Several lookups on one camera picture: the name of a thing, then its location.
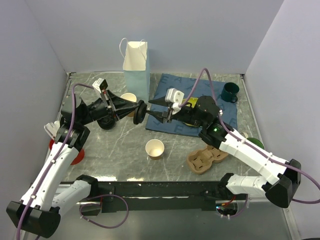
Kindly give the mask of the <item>stack of brown paper cups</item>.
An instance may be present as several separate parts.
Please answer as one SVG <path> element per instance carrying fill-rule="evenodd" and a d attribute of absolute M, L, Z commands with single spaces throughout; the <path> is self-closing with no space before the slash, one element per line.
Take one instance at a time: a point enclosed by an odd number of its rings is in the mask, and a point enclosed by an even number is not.
<path fill-rule="evenodd" d="M 137 102 L 137 97 L 133 93 L 127 92 L 127 93 L 122 94 L 120 97 L 124 100 L 128 100 L 128 101 L 135 102 L 135 103 Z M 134 116 L 134 113 L 135 113 L 135 111 L 132 111 L 131 113 L 129 113 L 127 115 L 127 117 L 132 118 Z"/>

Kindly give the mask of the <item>single brown paper cup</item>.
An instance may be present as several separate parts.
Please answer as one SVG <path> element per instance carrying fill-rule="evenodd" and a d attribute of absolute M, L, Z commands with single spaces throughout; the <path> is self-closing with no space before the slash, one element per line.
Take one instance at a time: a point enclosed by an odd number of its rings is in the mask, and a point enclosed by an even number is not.
<path fill-rule="evenodd" d="M 165 151 L 165 145 L 159 139 L 151 139 L 145 145 L 145 151 L 152 160 L 158 160 Z"/>

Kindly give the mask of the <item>black cup lid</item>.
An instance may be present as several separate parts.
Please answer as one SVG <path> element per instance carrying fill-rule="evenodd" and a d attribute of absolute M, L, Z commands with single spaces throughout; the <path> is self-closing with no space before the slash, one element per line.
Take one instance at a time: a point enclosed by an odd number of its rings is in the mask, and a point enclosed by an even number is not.
<path fill-rule="evenodd" d="M 135 109 L 133 115 L 133 123 L 135 125 L 138 125 L 144 121 L 144 118 L 147 113 L 147 107 L 148 105 L 143 100 L 140 100 L 138 102 L 138 107 Z"/>

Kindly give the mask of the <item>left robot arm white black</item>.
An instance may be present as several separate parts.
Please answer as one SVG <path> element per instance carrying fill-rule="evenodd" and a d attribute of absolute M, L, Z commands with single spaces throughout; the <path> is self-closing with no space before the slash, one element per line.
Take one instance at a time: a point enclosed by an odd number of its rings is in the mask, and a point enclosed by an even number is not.
<path fill-rule="evenodd" d="M 40 173 L 19 201 L 11 201 L 6 212 L 16 227 L 16 239 L 21 232 L 38 238 L 49 238 L 57 230 L 62 216 L 77 202 L 94 201 L 99 195 L 99 181 L 88 175 L 76 178 L 65 191 L 56 195 L 63 176 L 79 155 L 88 139 L 87 124 L 105 123 L 123 119 L 138 108 L 138 103 L 114 95 L 109 90 L 87 105 L 74 92 L 68 94 L 60 110 L 60 126 L 54 137 L 49 156 Z"/>

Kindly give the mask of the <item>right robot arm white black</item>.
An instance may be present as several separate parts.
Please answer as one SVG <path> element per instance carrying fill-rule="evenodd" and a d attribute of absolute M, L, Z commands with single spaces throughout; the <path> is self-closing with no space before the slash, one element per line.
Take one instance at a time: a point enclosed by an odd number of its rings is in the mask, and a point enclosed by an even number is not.
<path fill-rule="evenodd" d="M 258 176 L 227 173 L 218 188 L 223 199 L 247 194 L 266 197 L 280 208 L 290 205 L 301 183 L 300 162 L 276 157 L 244 138 L 228 124 L 221 123 L 221 110 L 211 96 L 201 96 L 195 104 L 186 104 L 181 109 L 175 109 L 175 104 L 164 97 L 152 99 L 150 103 L 168 108 L 163 112 L 148 111 L 159 122 L 177 120 L 200 127 L 198 135 L 207 145 L 236 157 L 258 172 Z"/>

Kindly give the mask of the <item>stack of black lids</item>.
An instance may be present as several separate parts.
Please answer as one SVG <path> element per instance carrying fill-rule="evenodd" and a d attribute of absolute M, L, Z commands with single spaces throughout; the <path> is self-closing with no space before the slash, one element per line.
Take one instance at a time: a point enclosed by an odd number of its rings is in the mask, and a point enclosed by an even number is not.
<path fill-rule="evenodd" d="M 103 130 L 111 130 L 116 125 L 116 121 L 113 118 L 102 118 L 97 120 L 97 124 Z"/>

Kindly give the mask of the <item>yellow plate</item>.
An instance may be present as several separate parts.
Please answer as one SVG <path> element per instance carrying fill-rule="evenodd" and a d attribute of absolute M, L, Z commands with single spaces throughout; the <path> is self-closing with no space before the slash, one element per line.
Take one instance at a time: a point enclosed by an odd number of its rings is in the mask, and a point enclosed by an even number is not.
<path fill-rule="evenodd" d="M 191 98 L 187 101 L 186 106 L 190 106 L 190 107 L 194 108 L 195 105 L 196 105 L 196 103 L 197 103 L 197 101 L 198 101 L 198 98 L 197 98 L 197 97 L 191 97 Z"/>

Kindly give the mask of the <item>blue letter-print cloth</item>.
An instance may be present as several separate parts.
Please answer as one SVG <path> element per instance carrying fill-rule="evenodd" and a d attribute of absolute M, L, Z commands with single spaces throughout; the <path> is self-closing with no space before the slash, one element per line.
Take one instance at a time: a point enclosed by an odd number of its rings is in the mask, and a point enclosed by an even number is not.
<path fill-rule="evenodd" d="M 166 95 L 169 88 L 175 88 L 185 93 L 187 97 L 195 83 L 195 78 L 172 75 L 168 73 L 152 73 L 150 75 L 150 99 L 158 99 Z M 222 110 L 222 120 L 224 123 L 237 129 L 237 106 L 235 103 L 226 102 L 221 99 L 221 92 L 225 85 L 221 81 L 213 81 L 213 89 L 216 97 L 216 103 Z M 193 98 L 200 96 L 211 96 L 210 83 L 206 79 L 200 79 L 198 85 L 192 94 Z M 146 127 L 147 130 L 163 132 L 169 134 L 197 137 L 201 129 L 199 127 L 189 126 L 183 122 L 173 120 L 171 123 L 160 123 L 153 116 L 149 115 Z"/>

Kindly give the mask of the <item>light blue paper bag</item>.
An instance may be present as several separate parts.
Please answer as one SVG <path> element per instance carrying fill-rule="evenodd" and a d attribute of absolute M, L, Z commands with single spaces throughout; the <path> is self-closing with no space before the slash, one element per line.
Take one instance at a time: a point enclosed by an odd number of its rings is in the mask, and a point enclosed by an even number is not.
<path fill-rule="evenodd" d="M 150 98 L 148 50 L 148 42 L 144 39 L 129 41 L 124 37 L 119 43 L 119 51 L 123 57 L 122 69 L 127 91 L 146 103 Z"/>

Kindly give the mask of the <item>red cup holder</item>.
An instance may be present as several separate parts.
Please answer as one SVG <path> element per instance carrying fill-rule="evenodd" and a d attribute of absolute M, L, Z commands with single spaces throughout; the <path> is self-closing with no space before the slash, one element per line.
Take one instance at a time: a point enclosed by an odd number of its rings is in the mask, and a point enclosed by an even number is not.
<path fill-rule="evenodd" d="M 50 140 L 49 142 L 49 150 L 52 150 L 53 144 L 55 143 L 55 141 L 53 139 Z M 80 150 L 80 152 L 78 153 L 78 155 L 76 156 L 76 158 L 71 162 L 71 166 L 73 165 L 77 165 L 78 163 L 80 163 L 85 157 L 85 150 L 82 148 Z"/>

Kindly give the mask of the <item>brown cardboard cup carrier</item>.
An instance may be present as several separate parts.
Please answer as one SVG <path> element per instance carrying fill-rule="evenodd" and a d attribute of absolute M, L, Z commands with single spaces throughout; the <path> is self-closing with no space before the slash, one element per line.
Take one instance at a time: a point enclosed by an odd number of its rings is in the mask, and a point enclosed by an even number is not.
<path fill-rule="evenodd" d="M 202 175 L 207 172 L 213 164 L 222 162 L 228 155 L 227 152 L 207 145 L 203 149 L 191 152 L 186 158 L 186 163 L 193 173 Z"/>

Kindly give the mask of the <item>dark green enamel mug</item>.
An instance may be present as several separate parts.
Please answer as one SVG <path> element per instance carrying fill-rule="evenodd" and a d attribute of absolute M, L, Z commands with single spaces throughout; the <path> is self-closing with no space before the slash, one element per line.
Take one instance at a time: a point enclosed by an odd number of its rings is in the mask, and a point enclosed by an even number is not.
<path fill-rule="evenodd" d="M 228 103 L 236 103 L 238 101 L 237 94 L 239 93 L 240 88 L 237 84 L 233 82 L 227 82 L 224 84 L 221 91 L 221 99 Z"/>

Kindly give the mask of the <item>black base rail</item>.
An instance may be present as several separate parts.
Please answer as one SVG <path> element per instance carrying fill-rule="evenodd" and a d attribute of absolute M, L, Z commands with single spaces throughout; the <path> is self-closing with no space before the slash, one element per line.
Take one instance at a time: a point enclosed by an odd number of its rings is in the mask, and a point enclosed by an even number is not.
<path fill-rule="evenodd" d="M 101 204 L 103 213 L 117 211 L 215 211 L 216 202 L 234 194 L 218 181 L 100 181 L 95 199 L 81 197 L 71 206 Z"/>

